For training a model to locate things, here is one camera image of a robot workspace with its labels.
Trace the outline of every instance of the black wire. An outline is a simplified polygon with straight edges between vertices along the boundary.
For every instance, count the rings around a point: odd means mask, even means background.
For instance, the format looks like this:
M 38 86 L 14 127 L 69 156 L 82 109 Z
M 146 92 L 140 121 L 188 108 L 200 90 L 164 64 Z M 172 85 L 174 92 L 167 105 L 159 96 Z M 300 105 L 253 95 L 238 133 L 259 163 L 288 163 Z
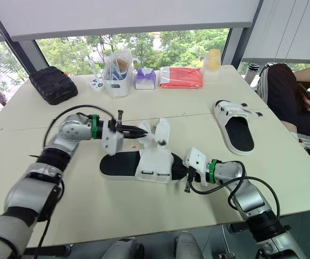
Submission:
M 68 108 L 68 109 L 64 110 L 64 111 L 61 112 L 55 119 L 52 120 L 51 124 L 49 125 L 49 127 L 48 127 L 48 129 L 47 129 L 47 131 L 46 131 L 45 137 L 44 137 L 44 139 L 43 139 L 43 147 L 46 146 L 47 136 L 48 136 L 48 134 L 49 134 L 51 128 L 53 127 L 54 123 L 55 123 L 61 116 L 63 116 L 65 113 L 70 112 L 70 111 L 72 111 L 72 110 L 76 110 L 76 109 L 84 108 L 84 107 L 95 108 L 95 109 L 97 109 L 97 110 L 103 111 L 103 112 L 107 113 L 109 116 L 111 116 L 113 120 L 115 120 L 114 116 L 113 116 L 109 111 L 107 111 L 107 110 L 105 110 L 105 109 L 103 109 L 103 108 L 101 108 L 101 107 L 99 107 L 99 106 L 90 105 L 90 104 L 83 104 L 83 105 L 73 106 L 73 107 L 71 107 L 71 108 Z
M 58 202 L 61 200 L 61 198 L 64 196 L 64 191 L 65 191 L 65 184 L 64 184 L 64 181 L 63 179 L 60 179 L 60 183 L 61 183 L 61 195 L 58 199 Z
M 231 203 L 231 199 L 232 197 L 235 195 L 235 193 L 237 192 L 237 190 L 241 187 L 241 184 L 243 183 L 243 180 L 245 179 L 246 176 L 246 168 L 244 166 L 244 164 L 240 161 L 233 161 L 233 162 L 237 162 L 241 165 L 242 167 L 242 175 L 241 175 L 241 179 L 239 181 L 239 183 L 236 185 L 235 189 L 230 193 L 230 195 L 228 196 L 228 204 L 231 208 L 237 210 L 237 208 Z
M 210 194 L 210 193 L 213 193 L 213 192 L 215 192 L 215 191 L 217 191 L 217 190 L 220 190 L 220 189 L 224 188 L 225 186 L 227 186 L 227 185 L 229 185 L 229 184 L 231 184 L 231 183 L 233 183 L 233 182 L 239 181 L 239 180 L 241 180 L 241 179 L 242 179 L 241 177 L 232 179 L 232 180 L 230 180 L 230 181 L 228 181 L 228 182 L 225 182 L 224 184 L 222 184 L 222 185 L 220 185 L 220 186 L 218 186 L 218 187 L 216 187 L 216 188 L 213 188 L 213 189 L 207 190 L 207 191 L 197 190 L 196 188 L 193 187 L 192 182 L 189 182 L 189 186 L 190 186 L 190 188 L 191 188 L 195 193 L 205 195 L 205 194 Z M 254 181 L 261 182 L 263 185 L 265 185 L 265 186 L 270 190 L 270 192 L 272 193 L 272 195 L 273 195 L 273 197 L 274 197 L 274 200 L 275 200 L 275 205 L 276 205 L 276 207 L 277 207 L 277 218 L 279 219 L 279 216 L 280 216 L 279 200 L 278 200 L 278 197 L 277 197 L 276 193 L 275 193 L 274 190 L 272 189 L 272 187 L 271 187 L 267 182 L 263 181 L 262 179 L 256 178 L 256 177 L 245 176 L 245 177 L 243 177 L 243 179 L 248 179 L 248 180 L 254 180 Z
M 58 202 L 59 202 L 59 201 L 61 200 L 61 198 L 64 196 L 64 192 L 65 192 L 65 184 L 64 184 L 64 181 L 63 181 L 62 179 L 60 179 L 60 184 L 61 184 L 61 189 L 62 189 L 62 191 L 61 191 L 60 198 L 58 199 Z M 45 230 L 43 231 L 43 234 L 42 234 L 42 237 L 41 237 L 41 239 L 40 239 L 40 242 L 39 242 L 38 245 L 37 245 L 37 248 L 36 248 L 36 251 L 35 251 L 35 254 L 34 254 L 33 259 L 37 259 L 38 255 L 39 255 L 39 252 L 40 252 L 40 250 L 41 250 L 42 243 L 43 243 L 43 241 L 44 241 L 44 239 L 45 239 L 45 236 L 46 236 L 46 234 L 47 234 L 47 231 L 48 231 L 50 222 L 51 222 L 51 218 L 49 218 L 49 219 L 47 220 L 47 224 L 46 224 Z
M 46 224 L 45 230 L 43 231 L 43 234 L 42 234 L 42 237 L 41 237 L 41 239 L 40 239 L 40 242 L 38 243 L 38 246 L 37 246 L 37 248 L 36 248 L 36 251 L 35 251 L 35 254 L 34 254 L 33 259 L 37 259 L 37 258 L 38 258 L 38 254 L 40 253 L 40 249 L 41 249 L 43 240 L 45 239 L 45 236 L 46 236 L 46 234 L 47 234 L 48 227 L 49 227 L 49 224 L 50 224 L 50 223 L 51 223 L 51 218 L 49 218 L 49 219 L 47 220 L 47 224 Z

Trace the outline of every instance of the clear plastic bottle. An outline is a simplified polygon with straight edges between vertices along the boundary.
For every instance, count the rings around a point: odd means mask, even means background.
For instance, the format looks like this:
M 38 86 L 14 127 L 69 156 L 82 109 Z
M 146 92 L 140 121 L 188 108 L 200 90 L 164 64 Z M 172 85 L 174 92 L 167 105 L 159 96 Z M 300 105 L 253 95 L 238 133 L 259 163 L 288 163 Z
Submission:
M 221 72 L 221 52 L 217 49 L 210 50 L 204 58 L 203 81 L 216 82 Z

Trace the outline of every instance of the white slipper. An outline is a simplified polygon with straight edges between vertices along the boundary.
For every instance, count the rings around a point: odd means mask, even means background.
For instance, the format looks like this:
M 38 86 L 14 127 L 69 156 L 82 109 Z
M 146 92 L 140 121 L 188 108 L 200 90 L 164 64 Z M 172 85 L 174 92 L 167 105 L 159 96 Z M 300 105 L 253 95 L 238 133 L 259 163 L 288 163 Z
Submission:
M 246 110 L 247 104 L 220 100 L 215 104 L 215 116 L 229 150 L 237 155 L 253 152 L 254 142 L 249 129 L 249 116 L 263 116 L 260 112 Z

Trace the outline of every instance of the black pouch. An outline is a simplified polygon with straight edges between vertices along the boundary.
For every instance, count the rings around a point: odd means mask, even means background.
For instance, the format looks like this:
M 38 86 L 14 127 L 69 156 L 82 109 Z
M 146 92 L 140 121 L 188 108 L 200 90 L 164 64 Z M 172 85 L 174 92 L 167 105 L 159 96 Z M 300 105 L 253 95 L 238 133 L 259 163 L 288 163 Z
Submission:
M 56 105 L 78 94 L 74 82 L 55 66 L 29 75 L 30 82 L 49 104 Z

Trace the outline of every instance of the red plastic bag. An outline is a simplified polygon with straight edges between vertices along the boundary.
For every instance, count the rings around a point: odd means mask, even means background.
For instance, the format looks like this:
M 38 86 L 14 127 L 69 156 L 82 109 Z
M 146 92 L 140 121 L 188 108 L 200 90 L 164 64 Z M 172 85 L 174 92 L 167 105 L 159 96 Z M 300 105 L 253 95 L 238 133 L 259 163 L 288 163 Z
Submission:
M 160 87 L 162 88 L 191 88 L 203 87 L 200 69 L 190 67 L 161 67 Z

